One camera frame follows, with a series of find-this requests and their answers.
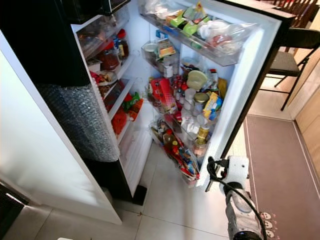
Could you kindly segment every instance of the wooden cabinet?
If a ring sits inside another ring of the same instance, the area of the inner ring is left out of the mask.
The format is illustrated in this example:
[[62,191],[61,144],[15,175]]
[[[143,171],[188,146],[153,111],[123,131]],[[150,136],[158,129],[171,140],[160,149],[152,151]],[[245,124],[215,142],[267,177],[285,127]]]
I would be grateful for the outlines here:
[[296,122],[320,176],[320,88],[298,114]]

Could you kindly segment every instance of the floor tile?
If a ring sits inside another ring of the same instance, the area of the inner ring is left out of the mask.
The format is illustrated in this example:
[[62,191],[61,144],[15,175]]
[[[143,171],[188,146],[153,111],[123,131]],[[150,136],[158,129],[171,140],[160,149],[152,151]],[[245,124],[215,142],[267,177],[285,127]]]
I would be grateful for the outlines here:
[[54,209],[45,221],[35,240],[134,240],[141,216],[118,210],[122,225],[100,221],[71,212]]
[[287,95],[284,93],[259,90],[248,114],[292,120],[287,107],[281,111],[281,107],[285,102],[286,96]]
[[227,240],[228,237],[142,216],[136,240]]
[[45,205],[25,206],[2,240],[34,240],[51,211]]
[[153,142],[151,145],[150,152],[149,152],[148,158],[146,160],[142,175],[141,175],[140,182],[139,182],[139,185],[147,188],[147,192],[146,192],[143,206],[133,204],[132,202],[128,202],[128,201],[113,199],[112,204],[113,204],[114,208],[127,210],[127,211],[134,212],[134,213],[143,212],[145,204],[146,204],[146,199],[147,199],[148,193],[149,193],[149,188],[150,188],[152,179],[154,177],[157,162],[159,160],[158,153],[160,151],[162,151],[162,150],[159,147],[157,147],[157,145]]
[[160,156],[143,215],[228,236],[225,195],[219,185],[214,184],[210,192],[188,188],[173,161],[163,151]]

